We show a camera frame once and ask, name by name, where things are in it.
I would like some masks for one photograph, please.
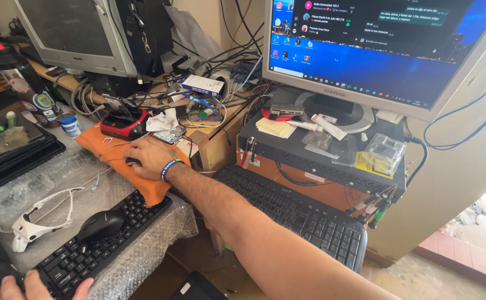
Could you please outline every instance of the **gray monitor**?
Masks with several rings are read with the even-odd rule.
[[[486,52],[486,0],[266,0],[263,77],[433,121]]]
[[[15,0],[19,18],[49,65],[134,77],[115,0]]]

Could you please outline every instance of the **monitor screen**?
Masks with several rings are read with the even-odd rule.
[[[486,0],[274,0],[269,71],[431,109]]]
[[[113,56],[94,1],[18,0],[42,46]]]

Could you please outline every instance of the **black keyboard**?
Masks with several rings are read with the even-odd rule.
[[[145,199],[134,191],[111,210],[123,210],[128,217],[113,241],[92,244],[81,253],[76,237],[59,247],[40,262],[35,269],[55,300],[72,299],[77,286],[87,277],[95,277],[109,265],[119,253],[141,235],[173,201],[167,196],[151,208]]]
[[[367,233],[356,219],[239,166],[226,166],[213,179],[349,269],[361,270]]]

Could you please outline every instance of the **mouse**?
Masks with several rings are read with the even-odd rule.
[[[137,165],[139,165],[141,167],[143,166],[143,164],[141,164],[141,161],[140,160],[133,159],[131,157],[127,158],[124,162],[126,162],[126,165],[127,166],[130,166],[130,167],[133,166],[134,164],[137,164]]]
[[[122,210],[100,211],[89,217],[76,235],[82,253],[86,251],[88,242],[103,241],[112,236],[121,229],[125,221],[126,215]]]

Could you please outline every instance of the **blue wristband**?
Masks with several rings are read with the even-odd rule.
[[[167,175],[167,171],[169,171],[169,169],[172,166],[174,166],[175,164],[177,164],[179,162],[185,163],[183,160],[176,159],[176,160],[170,161],[167,165],[165,165],[165,167],[163,168],[163,170],[161,170],[161,180],[167,182],[167,180],[165,180],[165,176]]]

